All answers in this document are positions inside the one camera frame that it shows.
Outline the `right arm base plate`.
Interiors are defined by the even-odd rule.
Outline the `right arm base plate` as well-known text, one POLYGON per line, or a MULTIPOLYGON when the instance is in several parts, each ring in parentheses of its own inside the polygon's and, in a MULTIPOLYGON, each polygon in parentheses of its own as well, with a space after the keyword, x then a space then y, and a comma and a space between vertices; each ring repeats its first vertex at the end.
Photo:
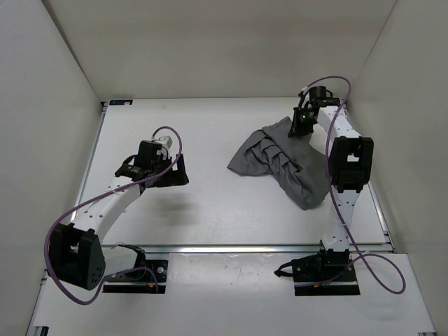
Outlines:
POLYGON ((356 296, 361 291, 350 253, 319 251, 292 259, 274 271, 293 280, 296 297, 356 296))

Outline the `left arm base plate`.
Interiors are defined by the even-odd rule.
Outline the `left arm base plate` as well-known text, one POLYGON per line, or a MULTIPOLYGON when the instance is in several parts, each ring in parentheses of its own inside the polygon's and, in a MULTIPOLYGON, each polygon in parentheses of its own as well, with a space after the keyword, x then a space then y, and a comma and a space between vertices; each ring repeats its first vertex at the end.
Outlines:
POLYGON ((146 254, 139 261, 139 267, 151 269, 138 270, 129 274, 119 275, 106 281, 102 292, 113 294, 165 294, 169 271, 168 255, 146 254))

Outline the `grey pleated skirt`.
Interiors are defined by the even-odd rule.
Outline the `grey pleated skirt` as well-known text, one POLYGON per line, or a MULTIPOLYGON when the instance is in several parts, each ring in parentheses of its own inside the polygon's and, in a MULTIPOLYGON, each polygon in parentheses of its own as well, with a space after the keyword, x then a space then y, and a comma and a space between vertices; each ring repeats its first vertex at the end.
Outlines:
POLYGON ((315 209, 329 193, 326 159, 309 144, 310 136, 289 137, 291 126, 285 117, 254 131, 227 168, 240 176, 271 175, 301 209, 315 209))

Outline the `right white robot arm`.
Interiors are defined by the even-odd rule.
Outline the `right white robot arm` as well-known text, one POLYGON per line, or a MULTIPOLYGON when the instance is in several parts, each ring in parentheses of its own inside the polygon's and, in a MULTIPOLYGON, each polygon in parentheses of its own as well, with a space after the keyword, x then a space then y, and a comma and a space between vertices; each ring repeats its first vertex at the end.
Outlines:
POLYGON ((344 102, 326 87, 306 87, 299 96, 289 134, 311 134, 315 124, 325 130, 325 175, 332 206, 318 253, 292 261, 291 277, 299 286, 318 287, 349 271, 350 227, 356 202, 370 180, 374 142, 355 130, 344 102))

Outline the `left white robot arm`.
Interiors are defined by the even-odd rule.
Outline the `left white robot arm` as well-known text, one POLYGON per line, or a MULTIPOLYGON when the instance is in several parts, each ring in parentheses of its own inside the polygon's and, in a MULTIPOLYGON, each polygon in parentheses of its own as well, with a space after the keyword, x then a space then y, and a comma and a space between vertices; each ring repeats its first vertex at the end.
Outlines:
POLYGON ((149 188, 184 186, 189 179, 183 154, 172 156, 170 136, 139 144, 115 172, 105 197, 83 206, 68 224, 58 223, 46 238, 45 261, 52 278, 91 291, 105 277, 124 272, 138 279, 146 273, 144 252, 129 244, 103 248, 108 231, 149 188))

